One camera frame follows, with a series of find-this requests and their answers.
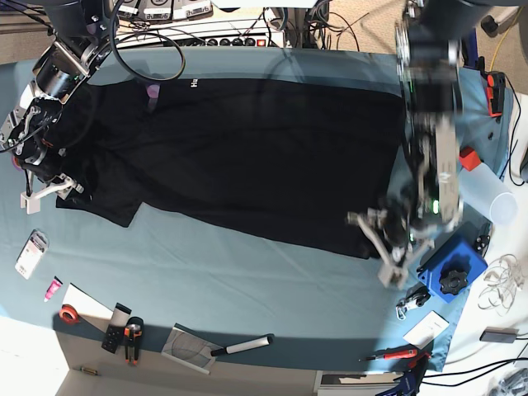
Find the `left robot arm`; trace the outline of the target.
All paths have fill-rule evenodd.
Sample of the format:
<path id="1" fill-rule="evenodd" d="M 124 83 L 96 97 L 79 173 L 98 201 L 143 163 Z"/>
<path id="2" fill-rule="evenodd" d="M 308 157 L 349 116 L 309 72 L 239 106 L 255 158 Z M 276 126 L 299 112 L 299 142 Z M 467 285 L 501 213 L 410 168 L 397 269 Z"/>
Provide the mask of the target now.
<path id="1" fill-rule="evenodd" d="M 463 111 L 459 67 L 462 39 L 494 1 L 407 1 L 395 25 L 397 71 L 407 125 L 403 154 L 412 179 L 398 199 L 378 209 L 351 212 L 377 250 L 378 278 L 403 288 L 414 259 L 433 248 L 439 233 L 461 221 L 464 203 L 457 177 L 455 121 Z"/>

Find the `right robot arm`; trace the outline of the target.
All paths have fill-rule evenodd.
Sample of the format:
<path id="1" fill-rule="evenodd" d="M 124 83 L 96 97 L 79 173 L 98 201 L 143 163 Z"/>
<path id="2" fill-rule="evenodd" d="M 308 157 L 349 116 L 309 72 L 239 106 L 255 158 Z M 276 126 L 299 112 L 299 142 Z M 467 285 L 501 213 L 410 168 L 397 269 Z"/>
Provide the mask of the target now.
<path id="1" fill-rule="evenodd" d="M 99 69 L 111 51 L 118 7 L 114 1 L 36 1 L 54 40 L 35 63 L 33 77 L 1 127 L 1 151 L 26 174 L 20 205 L 40 211 L 42 198 L 81 196 L 85 185 L 64 171 L 63 148 L 46 135 L 58 123 L 73 95 Z"/>

